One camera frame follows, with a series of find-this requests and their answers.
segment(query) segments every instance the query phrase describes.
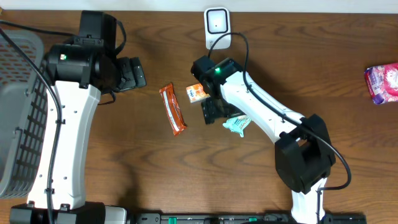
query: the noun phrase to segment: pink snack bag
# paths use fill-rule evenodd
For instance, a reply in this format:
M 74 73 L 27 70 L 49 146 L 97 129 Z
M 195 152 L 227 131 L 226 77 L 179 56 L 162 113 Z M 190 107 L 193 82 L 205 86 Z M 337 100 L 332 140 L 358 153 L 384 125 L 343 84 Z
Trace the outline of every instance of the pink snack bag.
M 375 104 L 398 101 L 398 63 L 366 69 L 365 80 Z

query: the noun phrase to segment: gray plastic basket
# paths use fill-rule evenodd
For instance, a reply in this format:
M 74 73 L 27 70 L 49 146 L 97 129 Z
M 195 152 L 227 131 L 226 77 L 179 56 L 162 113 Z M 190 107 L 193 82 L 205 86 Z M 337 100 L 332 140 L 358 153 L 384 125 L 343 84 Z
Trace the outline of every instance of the gray plastic basket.
M 34 33 L 5 30 L 37 66 L 44 46 Z M 0 37 L 0 198 L 25 197 L 39 168 L 47 119 L 43 83 Z

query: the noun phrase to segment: orange snack wrapper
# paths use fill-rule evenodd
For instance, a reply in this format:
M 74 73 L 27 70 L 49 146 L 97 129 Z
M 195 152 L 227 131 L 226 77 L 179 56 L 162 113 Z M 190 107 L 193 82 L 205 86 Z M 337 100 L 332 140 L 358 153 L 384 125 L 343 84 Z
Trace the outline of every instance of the orange snack wrapper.
M 166 108 L 167 117 L 169 118 L 170 124 L 173 129 L 174 136 L 180 134 L 187 125 L 182 119 L 180 107 L 178 106 L 177 98 L 174 95 L 173 83 L 159 90 L 162 96 L 164 106 Z
M 200 83 L 192 85 L 192 86 L 188 86 L 187 87 L 187 95 L 188 95 L 189 101 L 191 101 L 191 103 L 201 101 L 201 100 L 204 100 L 204 99 L 210 97 L 209 94 L 207 94 L 207 93 L 205 93 L 205 91 L 203 91 L 203 86 Z

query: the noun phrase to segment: wood grain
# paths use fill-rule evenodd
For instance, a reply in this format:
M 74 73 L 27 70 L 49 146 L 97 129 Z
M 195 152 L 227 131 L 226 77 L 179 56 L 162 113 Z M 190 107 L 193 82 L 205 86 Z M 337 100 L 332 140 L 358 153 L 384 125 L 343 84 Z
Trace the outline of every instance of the wood grain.
M 223 121 L 206 126 L 200 104 L 189 103 L 185 87 L 197 82 L 190 67 L 207 53 L 203 14 L 109 13 L 126 28 L 121 56 L 140 57 L 148 85 L 98 107 L 86 160 L 87 200 L 165 213 L 290 209 L 290 190 L 274 169 L 274 147 L 261 129 L 253 123 L 240 138 L 223 128 Z M 1 19 L 77 33 L 80 12 L 5 11 Z M 398 103 L 374 105 L 363 76 L 367 67 L 397 61 L 396 19 L 377 14 L 231 14 L 232 30 L 249 39 L 253 79 L 293 110 L 320 115 L 351 167 L 352 184 L 327 192 L 325 208 L 363 212 L 368 223 L 398 223 Z M 63 40 L 40 37 L 46 49 Z M 244 53 L 243 42 L 234 37 L 230 49 L 213 56 L 216 61 L 242 61 Z M 188 124 L 177 137 L 159 96 L 170 82 Z M 328 186 L 345 181 L 339 162 L 331 173 Z M 22 202 L 1 201 L 1 223 L 7 222 L 9 208 Z

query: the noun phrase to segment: white wall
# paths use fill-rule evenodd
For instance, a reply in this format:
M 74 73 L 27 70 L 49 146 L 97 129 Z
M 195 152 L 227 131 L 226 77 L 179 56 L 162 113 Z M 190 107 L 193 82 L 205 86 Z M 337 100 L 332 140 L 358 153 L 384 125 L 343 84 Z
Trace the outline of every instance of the white wall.
M 398 13 L 398 0 L 0 0 L 3 9 Z

